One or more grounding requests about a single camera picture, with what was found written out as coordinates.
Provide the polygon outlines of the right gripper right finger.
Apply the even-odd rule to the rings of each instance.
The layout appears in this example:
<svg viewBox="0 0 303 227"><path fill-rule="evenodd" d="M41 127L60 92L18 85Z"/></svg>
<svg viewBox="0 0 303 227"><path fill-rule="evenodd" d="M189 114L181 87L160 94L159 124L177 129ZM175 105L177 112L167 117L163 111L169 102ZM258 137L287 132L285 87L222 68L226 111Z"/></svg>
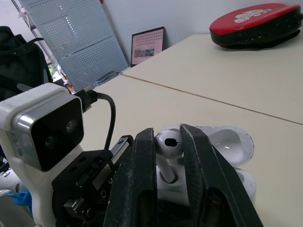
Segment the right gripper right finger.
<svg viewBox="0 0 303 227"><path fill-rule="evenodd" d="M181 124L187 195L195 227L261 227L238 174L208 136Z"/></svg>

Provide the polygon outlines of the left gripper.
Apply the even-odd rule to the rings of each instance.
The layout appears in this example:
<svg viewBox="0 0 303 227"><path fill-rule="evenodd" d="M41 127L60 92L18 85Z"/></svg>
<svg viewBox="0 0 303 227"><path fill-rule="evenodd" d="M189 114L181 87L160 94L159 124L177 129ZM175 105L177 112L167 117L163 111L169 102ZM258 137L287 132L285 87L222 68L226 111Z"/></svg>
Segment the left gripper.
<svg viewBox="0 0 303 227"><path fill-rule="evenodd" d="M113 175L133 141L124 135L111 150L83 151L52 181L55 226L103 226Z"/></svg>

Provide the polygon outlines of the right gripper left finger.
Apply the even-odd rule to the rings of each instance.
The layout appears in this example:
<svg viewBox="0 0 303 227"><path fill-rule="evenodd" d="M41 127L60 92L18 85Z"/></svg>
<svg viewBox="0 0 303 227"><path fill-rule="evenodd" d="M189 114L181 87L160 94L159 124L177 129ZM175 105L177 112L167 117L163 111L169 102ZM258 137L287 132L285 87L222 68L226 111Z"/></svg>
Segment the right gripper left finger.
<svg viewBox="0 0 303 227"><path fill-rule="evenodd" d="M135 137L114 175L105 227L156 227L158 195L154 129Z"/></svg>

